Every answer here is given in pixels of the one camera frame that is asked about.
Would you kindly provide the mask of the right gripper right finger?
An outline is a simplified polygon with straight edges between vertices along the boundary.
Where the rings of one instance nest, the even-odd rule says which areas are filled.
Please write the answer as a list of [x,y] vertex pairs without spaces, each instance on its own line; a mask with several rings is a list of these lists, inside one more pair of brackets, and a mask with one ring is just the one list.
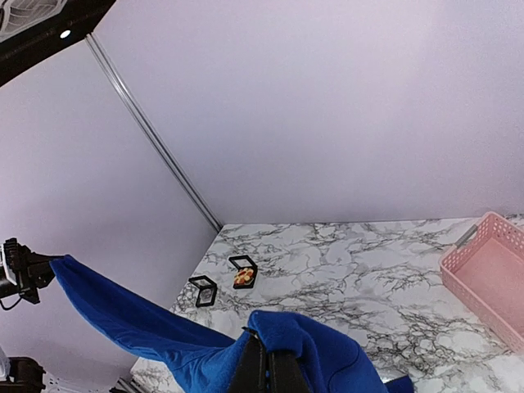
[[270,392],[309,393],[309,387],[292,352],[271,352],[268,356],[268,367]]

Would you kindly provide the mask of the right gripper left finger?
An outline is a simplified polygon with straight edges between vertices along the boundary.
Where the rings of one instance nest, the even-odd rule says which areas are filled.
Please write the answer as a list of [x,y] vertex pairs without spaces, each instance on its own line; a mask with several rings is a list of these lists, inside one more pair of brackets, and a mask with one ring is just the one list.
[[243,330],[249,334],[248,341],[237,363],[228,391],[230,393],[268,392],[266,349],[255,330],[248,327],[244,327]]

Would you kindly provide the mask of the blue printed t-shirt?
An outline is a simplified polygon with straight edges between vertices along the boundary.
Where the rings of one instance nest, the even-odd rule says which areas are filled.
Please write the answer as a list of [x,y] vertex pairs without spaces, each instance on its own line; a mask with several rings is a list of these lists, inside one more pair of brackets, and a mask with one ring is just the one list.
[[[70,303],[110,341],[164,363],[186,392],[229,392],[249,334],[232,339],[169,312],[112,282],[72,256],[50,263]],[[412,392],[409,376],[383,382],[363,348],[345,334],[301,314],[255,310],[246,325],[268,356],[290,351],[309,392]]]

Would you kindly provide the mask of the orange yellow flower brooch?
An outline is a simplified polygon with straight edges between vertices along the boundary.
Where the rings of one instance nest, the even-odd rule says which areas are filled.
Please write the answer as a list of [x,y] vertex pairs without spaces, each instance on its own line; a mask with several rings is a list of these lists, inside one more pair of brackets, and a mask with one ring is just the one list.
[[233,285],[235,287],[249,286],[254,281],[254,277],[255,270],[253,268],[240,269],[233,279]]

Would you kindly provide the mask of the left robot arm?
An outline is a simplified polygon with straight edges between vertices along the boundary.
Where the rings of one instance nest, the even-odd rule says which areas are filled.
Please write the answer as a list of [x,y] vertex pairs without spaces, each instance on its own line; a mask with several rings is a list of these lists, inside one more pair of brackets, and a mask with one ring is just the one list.
[[10,311],[23,300],[38,304],[38,291],[55,278],[50,263],[61,258],[36,253],[15,237],[7,239],[1,245],[1,309]]

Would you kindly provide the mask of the black brooch display box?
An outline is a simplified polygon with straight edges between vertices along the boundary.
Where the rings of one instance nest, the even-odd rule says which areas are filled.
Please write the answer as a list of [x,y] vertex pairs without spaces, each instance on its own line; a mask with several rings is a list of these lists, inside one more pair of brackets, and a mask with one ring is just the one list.
[[233,278],[235,290],[251,289],[255,285],[258,266],[248,255],[234,255],[228,258],[228,262],[237,270]]

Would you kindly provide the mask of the pink plastic basket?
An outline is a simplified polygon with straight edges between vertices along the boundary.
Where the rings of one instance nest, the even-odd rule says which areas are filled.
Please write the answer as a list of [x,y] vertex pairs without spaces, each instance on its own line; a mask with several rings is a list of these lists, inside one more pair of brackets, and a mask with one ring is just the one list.
[[486,213],[467,244],[441,256],[443,285],[512,351],[523,352],[523,231]]

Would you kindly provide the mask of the right aluminium frame post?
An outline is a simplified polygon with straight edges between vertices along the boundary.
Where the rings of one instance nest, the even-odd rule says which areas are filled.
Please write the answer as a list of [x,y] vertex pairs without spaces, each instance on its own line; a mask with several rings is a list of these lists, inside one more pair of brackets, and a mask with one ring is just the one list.
[[478,226],[476,224],[473,224],[455,243],[454,245],[457,248],[460,248],[468,243],[468,241],[476,236],[478,230]]

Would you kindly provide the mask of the aluminium frame post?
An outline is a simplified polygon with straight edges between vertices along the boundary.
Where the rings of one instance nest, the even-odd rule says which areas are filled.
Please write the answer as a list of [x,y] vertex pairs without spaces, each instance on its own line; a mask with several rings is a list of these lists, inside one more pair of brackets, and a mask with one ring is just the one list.
[[84,39],[93,57],[102,69],[108,79],[111,87],[116,92],[124,106],[132,116],[138,127],[141,129],[151,147],[159,156],[165,167],[171,175],[177,180],[180,187],[184,190],[192,204],[197,208],[206,222],[219,233],[224,226],[217,218],[216,214],[207,205],[205,199],[197,191],[192,181],[183,170],[183,167],[177,162],[175,155],[169,149],[167,144],[162,140],[161,135],[148,119],[146,112],[141,108],[138,100],[132,94],[128,85],[121,77],[117,68],[113,64],[109,54],[106,52],[102,43],[94,33],[88,34]]
[[476,224],[473,224],[455,243],[454,245],[457,248],[460,248],[468,243],[468,241],[476,236],[478,230],[478,226]]

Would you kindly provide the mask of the left aluminium frame post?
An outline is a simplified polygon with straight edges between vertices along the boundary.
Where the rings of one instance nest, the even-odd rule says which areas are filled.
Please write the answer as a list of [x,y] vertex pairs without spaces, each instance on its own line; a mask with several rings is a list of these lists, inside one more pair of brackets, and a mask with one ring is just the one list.
[[197,191],[192,181],[183,170],[183,167],[177,162],[175,155],[169,149],[167,144],[162,140],[161,135],[148,119],[146,112],[141,108],[138,100],[132,94],[128,85],[121,77],[117,68],[113,64],[109,54],[106,52],[102,43],[94,33],[88,34],[84,39],[93,57],[102,69],[108,79],[111,87],[116,92],[124,106],[132,116],[138,127],[141,129],[151,147],[159,156],[165,167],[171,175],[177,180],[180,187],[184,190],[192,204],[197,208],[206,222],[219,233],[224,226],[217,218],[216,214],[207,205],[205,199]]

